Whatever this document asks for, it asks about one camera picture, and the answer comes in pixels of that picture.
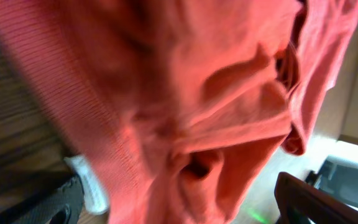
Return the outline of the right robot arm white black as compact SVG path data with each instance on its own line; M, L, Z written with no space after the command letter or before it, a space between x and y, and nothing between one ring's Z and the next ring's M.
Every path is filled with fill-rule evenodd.
M358 208L358 163L328 156L319 171L311 170L305 182L336 200Z

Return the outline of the red orange t-shirt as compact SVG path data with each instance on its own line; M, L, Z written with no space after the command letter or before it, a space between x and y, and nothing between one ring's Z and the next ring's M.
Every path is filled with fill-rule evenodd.
M0 43L110 223L229 223L301 155L357 27L348 1L0 1Z

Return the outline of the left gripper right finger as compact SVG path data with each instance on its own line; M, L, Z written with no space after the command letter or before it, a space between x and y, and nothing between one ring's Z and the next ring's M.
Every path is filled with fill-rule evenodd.
M278 175L279 224L358 224L358 211L286 172Z

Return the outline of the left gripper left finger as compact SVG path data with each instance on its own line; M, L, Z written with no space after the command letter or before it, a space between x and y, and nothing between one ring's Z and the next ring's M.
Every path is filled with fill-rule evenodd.
M78 175L0 213L0 224L77 224L84 190Z

